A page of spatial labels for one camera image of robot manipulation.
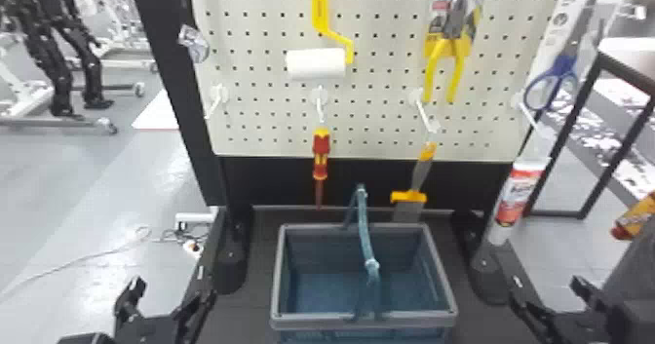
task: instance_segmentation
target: tube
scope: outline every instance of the tube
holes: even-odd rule
[[[500,247],[510,238],[512,227],[519,222],[530,194],[550,161],[550,157],[518,157],[514,161],[510,176],[496,202],[493,220],[487,229],[486,238],[491,244]]]

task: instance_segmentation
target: red screwdriver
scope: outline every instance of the red screwdriver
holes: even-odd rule
[[[319,126],[314,130],[314,170],[312,176],[315,180],[314,198],[316,209],[323,204],[323,182],[328,178],[329,129]]]

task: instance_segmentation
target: paint roller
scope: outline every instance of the paint roller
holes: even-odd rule
[[[329,28],[328,0],[312,0],[312,25],[323,36],[342,44],[343,48],[291,50],[286,63],[292,80],[342,78],[346,64],[353,62],[353,41]]]

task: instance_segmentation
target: blue scissors handle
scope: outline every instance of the blue scissors handle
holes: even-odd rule
[[[533,111],[540,111],[544,109],[550,110],[551,104],[553,103],[553,100],[555,100],[555,98],[558,96],[561,84],[565,80],[572,82],[573,87],[577,89],[579,82],[578,76],[576,76],[575,72],[573,72],[573,65],[575,64],[576,59],[577,57],[560,54],[558,57],[556,57],[555,62],[550,69],[530,81],[530,83],[525,88],[525,92],[523,93],[523,103],[525,104],[525,107]],[[555,84],[553,85],[550,93],[548,94],[548,98],[546,101],[544,101],[543,105],[537,106],[533,103],[530,103],[528,100],[528,95],[532,91],[532,88],[540,82],[549,81],[551,78],[555,79]]]

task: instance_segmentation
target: basket handle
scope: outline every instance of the basket handle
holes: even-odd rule
[[[350,223],[354,221],[353,214],[355,213],[355,204],[357,203],[357,217],[358,217],[358,232],[360,235],[360,243],[362,245],[362,254],[364,255],[364,267],[368,278],[366,283],[362,286],[360,295],[355,303],[353,309],[353,317],[348,321],[355,322],[361,315],[364,309],[366,296],[370,295],[372,303],[372,311],[375,318],[380,319],[380,300],[381,300],[381,286],[380,286],[380,263],[375,259],[373,254],[373,246],[370,243],[370,233],[368,231],[368,217],[366,214],[366,189],[363,184],[358,184],[353,196],[350,198],[350,204],[346,211],[346,217],[341,225],[342,229],[346,229]]]

